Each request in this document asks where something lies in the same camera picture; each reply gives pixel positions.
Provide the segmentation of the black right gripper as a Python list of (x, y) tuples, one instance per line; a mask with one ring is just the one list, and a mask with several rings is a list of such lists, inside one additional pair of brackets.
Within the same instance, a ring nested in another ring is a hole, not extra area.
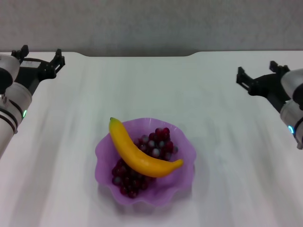
[(251, 96), (261, 96), (267, 99), (280, 113), (284, 104), (290, 100), (281, 84), (281, 75), (290, 71), (287, 65), (278, 65), (271, 61), (269, 69), (273, 74), (263, 75), (256, 79), (251, 78), (242, 67), (238, 67), (236, 83), (248, 91)]

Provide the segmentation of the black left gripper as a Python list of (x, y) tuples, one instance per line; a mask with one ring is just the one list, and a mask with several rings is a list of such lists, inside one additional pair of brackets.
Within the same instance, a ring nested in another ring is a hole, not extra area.
[(54, 58), (50, 61), (44, 61), (35, 58), (26, 58), (29, 54), (28, 45), (23, 45), (20, 50), (13, 50), (11, 56), (22, 62), (19, 68), (16, 83), (23, 85), (30, 94), (34, 94), (39, 83), (45, 79), (54, 79), (57, 73), (65, 66), (65, 58), (62, 56), (62, 50), (57, 49)]

